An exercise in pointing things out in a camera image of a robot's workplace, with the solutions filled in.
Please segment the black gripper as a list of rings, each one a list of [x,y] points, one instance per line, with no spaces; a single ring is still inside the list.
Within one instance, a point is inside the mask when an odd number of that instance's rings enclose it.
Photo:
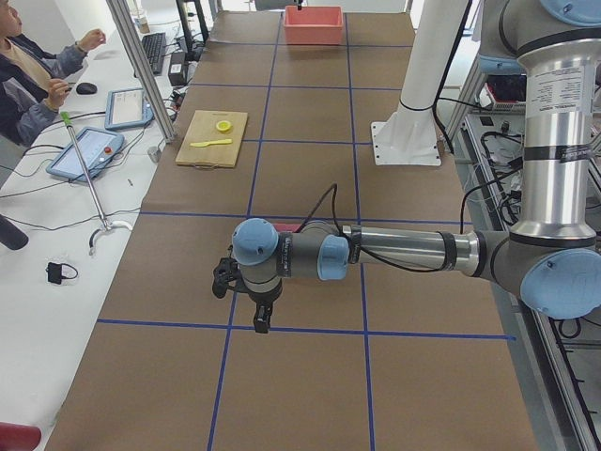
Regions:
[[[269,333],[273,306],[281,296],[282,291],[282,287],[275,287],[265,292],[248,290],[248,296],[255,303],[254,331],[256,333]]]

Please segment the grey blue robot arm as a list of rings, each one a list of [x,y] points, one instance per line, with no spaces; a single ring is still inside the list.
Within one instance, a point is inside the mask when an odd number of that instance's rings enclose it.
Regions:
[[[517,223],[506,232],[452,234],[312,219],[289,232],[246,220],[233,233],[233,255],[214,270],[212,289],[220,297],[249,295],[257,332],[269,330],[284,279],[340,280],[350,264],[370,260],[484,278],[553,319],[576,319],[600,304],[600,256],[585,221],[600,5],[488,1],[482,30],[483,60],[516,61],[527,75]]]

